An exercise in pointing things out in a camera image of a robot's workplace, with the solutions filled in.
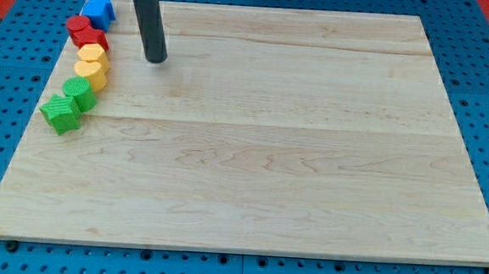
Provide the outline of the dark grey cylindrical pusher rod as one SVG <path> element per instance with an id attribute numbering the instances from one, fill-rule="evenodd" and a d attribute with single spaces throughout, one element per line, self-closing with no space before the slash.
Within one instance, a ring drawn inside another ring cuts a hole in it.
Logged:
<path id="1" fill-rule="evenodd" d="M 133 0 L 145 59 L 151 64 L 168 58 L 160 0 Z"/>

